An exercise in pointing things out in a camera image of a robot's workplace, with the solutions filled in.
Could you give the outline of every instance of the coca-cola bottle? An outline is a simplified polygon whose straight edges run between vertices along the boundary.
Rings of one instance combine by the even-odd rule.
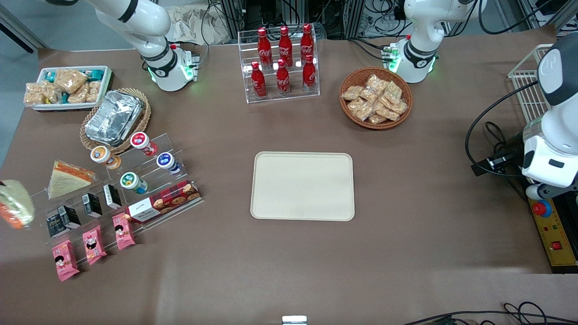
[[[271,43],[267,39],[267,30],[261,27],[257,30],[259,34],[259,42],[257,43],[257,50],[259,51],[259,59],[261,59],[261,66],[263,70],[273,69],[273,57],[271,55]]]
[[[277,69],[277,91],[281,97],[285,97],[290,92],[289,72],[285,68],[284,59],[280,58],[277,63],[279,64],[279,69]]]
[[[279,39],[279,56],[285,60],[288,67],[293,67],[293,44],[289,39],[289,27],[281,26],[281,39]]]
[[[253,81],[253,89],[255,89],[255,96],[258,99],[263,99],[267,96],[267,88],[265,87],[265,76],[259,70],[259,62],[251,62],[253,72],[251,73],[251,80]]]
[[[313,37],[311,36],[311,24],[303,25],[303,37],[301,37],[301,66],[305,64],[305,56],[313,54]]]
[[[303,91],[312,93],[313,90],[315,90],[315,66],[313,65],[313,55],[308,54],[303,66]]]

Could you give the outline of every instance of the table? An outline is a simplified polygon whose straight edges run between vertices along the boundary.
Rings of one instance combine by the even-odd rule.
[[[2,322],[278,324],[303,314],[310,324],[401,324],[524,300],[576,319],[578,275],[549,274],[522,200],[502,179],[474,177],[464,153],[473,119],[512,90],[506,74],[554,41],[552,28],[446,39],[434,71],[411,85],[412,114],[388,131],[357,126],[339,106],[342,80],[376,64],[345,41],[319,42],[321,96],[255,105],[245,103],[236,46],[211,47],[199,81],[176,93],[159,90],[133,50],[42,50],[41,68],[108,65],[113,88],[143,91],[147,132],[183,147],[205,202],[64,283],[42,234],[2,225]],[[487,116],[507,136],[524,125],[514,98]],[[88,164],[85,115],[26,109],[1,177],[35,193],[54,159]],[[490,153],[482,126],[471,148]],[[351,155],[355,218],[254,219],[253,160],[268,150]]]

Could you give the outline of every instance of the wicker basket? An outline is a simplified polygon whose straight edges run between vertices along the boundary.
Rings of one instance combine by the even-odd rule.
[[[393,82],[395,82],[395,84],[398,85],[399,88],[401,88],[401,90],[402,90],[401,97],[405,100],[405,102],[407,104],[407,110],[403,114],[400,115],[399,120],[397,120],[397,121],[387,120],[387,121],[380,123],[380,124],[371,124],[371,123],[360,121],[349,111],[349,108],[347,108],[347,101],[345,101],[345,99],[343,99],[341,97],[341,94],[345,93],[345,91],[350,86],[365,86],[365,83],[367,82],[367,80],[369,79],[369,76],[371,74],[375,74],[376,76],[378,76],[382,80],[393,81]],[[349,74],[347,76],[347,78],[345,78],[345,80],[341,84],[341,90],[339,91],[339,102],[341,103],[341,108],[343,109],[345,114],[353,122],[355,122],[355,123],[357,123],[363,127],[366,127],[366,128],[370,128],[370,129],[374,129],[374,130],[385,130],[388,128],[395,127],[396,125],[403,122],[408,117],[409,113],[412,111],[413,97],[412,97],[411,89],[409,88],[407,83],[400,76],[389,71],[388,69],[378,68],[378,67],[366,67],[366,68],[361,68],[359,70],[355,70],[354,72]]]
[[[149,105],[148,99],[146,98],[146,96],[143,93],[141,93],[139,90],[136,90],[136,89],[121,88],[118,91],[121,91],[121,92],[129,94],[129,95],[133,95],[135,97],[140,98],[143,101],[144,111],[141,112],[139,119],[136,121],[136,127],[133,130],[133,132],[138,132],[138,131],[144,132],[146,129],[146,126],[149,123],[149,119],[150,119],[150,105]],[[130,137],[128,137],[127,140],[125,140],[123,143],[121,143],[120,146],[111,147],[111,146],[108,146],[104,143],[91,140],[86,136],[85,125],[94,116],[94,114],[97,112],[99,107],[100,107],[100,104],[97,105],[95,108],[93,108],[90,111],[90,113],[88,114],[88,116],[84,119],[84,122],[82,122],[82,125],[80,126],[80,141],[82,142],[84,147],[88,150],[92,150],[96,146],[106,146],[106,147],[108,147],[108,149],[110,149],[110,152],[112,152],[114,154],[120,154],[120,153],[127,151],[131,147]]]

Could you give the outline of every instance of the bottle cap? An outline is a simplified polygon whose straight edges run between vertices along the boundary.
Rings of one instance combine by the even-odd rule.
[[[137,132],[131,136],[131,144],[137,149],[145,148],[149,145],[149,136],[144,132]]]
[[[90,158],[98,164],[105,163],[108,159],[110,159],[110,155],[110,150],[105,146],[95,147],[90,152]]]
[[[121,186],[127,190],[134,189],[139,183],[139,177],[133,172],[125,173],[123,178],[120,179]]]
[[[157,165],[162,169],[169,169],[175,163],[175,158],[168,152],[158,155]]]

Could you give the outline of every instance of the red emergency stop button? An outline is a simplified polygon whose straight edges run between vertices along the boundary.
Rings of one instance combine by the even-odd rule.
[[[551,247],[553,250],[562,249],[562,244],[560,242],[552,242]]]
[[[547,218],[552,214],[552,207],[550,206],[548,201],[540,200],[540,201],[532,204],[532,211],[533,211],[533,213],[535,213],[539,216]]]

